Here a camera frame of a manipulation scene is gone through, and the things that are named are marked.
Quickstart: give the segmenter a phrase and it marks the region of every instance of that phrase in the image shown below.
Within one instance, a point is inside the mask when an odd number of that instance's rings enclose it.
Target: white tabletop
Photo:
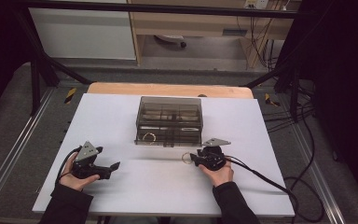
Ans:
[[[65,156],[90,141],[103,152],[95,161],[110,166],[121,161],[109,180],[87,186],[94,196],[89,212],[111,216],[220,216],[209,179],[182,162],[186,152],[200,147],[136,146],[136,116],[140,95],[84,94],[33,211],[44,212]],[[257,100],[201,98],[202,140],[228,140],[223,153],[284,186]],[[292,217],[289,197],[247,170],[232,165],[234,181],[259,217]]]

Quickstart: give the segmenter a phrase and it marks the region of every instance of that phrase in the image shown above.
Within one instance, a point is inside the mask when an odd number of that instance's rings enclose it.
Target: gray floor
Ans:
[[[144,63],[120,63],[112,61],[66,61],[71,63],[79,74],[97,81],[113,82],[152,82],[176,84],[205,84],[238,86],[245,84],[266,72],[265,68],[249,69],[241,54],[238,40],[225,38],[186,39],[186,49],[178,45],[165,43],[153,36],[146,39]],[[57,151],[60,141],[65,137],[81,94],[87,91],[87,86],[74,84],[71,78],[61,75],[62,84],[55,89],[48,107],[37,124],[26,147],[22,151],[11,175],[0,191],[0,221],[14,223],[36,223],[40,215],[31,209],[37,197],[37,189],[43,185]],[[259,100],[265,119],[285,116],[283,106],[265,103],[265,93],[271,100],[280,101],[287,94],[275,94],[271,79],[254,88],[255,98]],[[77,87],[71,104],[63,103],[67,92],[72,86]],[[20,135],[31,111],[31,84],[28,66],[20,68],[6,92],[0,100],[0,165]],[[300,98],[301,103],[308,101]],[[266,122],[267,128],[282,124],[284,120]],[[316,144],[316,162],[323,171],[328,187],[331,189],[337,205],[346,223],[358,223],[358,186],[351,172],[344,163],[332,160],[332,151],[324,137],[317,118],[307,117]],[[309,141],[307,130],[303,123],[298,126]],[[269,134],[282,175],[298,175],[306,163],[300,153],[298,142],[292,127],[286,127]],[[304,177],[310,184],[310,174]],[[316,218],[320,214],[320,206],[310,191],[298,186],[295,193],[300,201],[300,212],[306,217]],[[264,223],[283,222],[282,220],[263,219]],[[307,221],[298,218],[298,223]],[[117,217],[114,223],[157,223],[153,217]],[[214,223],[210,218],[175,218],[172,223]],[[320,223],[330,223],[327,216]]]

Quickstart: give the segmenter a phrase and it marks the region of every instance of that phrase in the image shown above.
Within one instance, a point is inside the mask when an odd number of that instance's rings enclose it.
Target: metal bracket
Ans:
[[[202,145],[206,147],[219,147],[219,146],[230,145],[230,144],[231,142],[218,138],[211,138],[210,140],[202,143]]]
[[[86,158],[98,155],[99,153],[100,151],[87,141],[77,154],[76,161],[83,161]]]

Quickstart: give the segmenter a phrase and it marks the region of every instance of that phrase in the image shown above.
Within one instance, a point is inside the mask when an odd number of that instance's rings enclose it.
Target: sleeve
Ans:
[[[58,184],[39,224],[85,223],[93,197]]]
[[[254,212],[248,207],[235,182],[227,182],[213,187],[213,196],[221,211],[225,224],[260,223]]]

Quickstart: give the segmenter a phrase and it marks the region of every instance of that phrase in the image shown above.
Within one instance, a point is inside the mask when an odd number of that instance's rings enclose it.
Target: transparent plastic box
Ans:
[[[201,99],[142,96],[136,129],[136,145],[200,147]]]

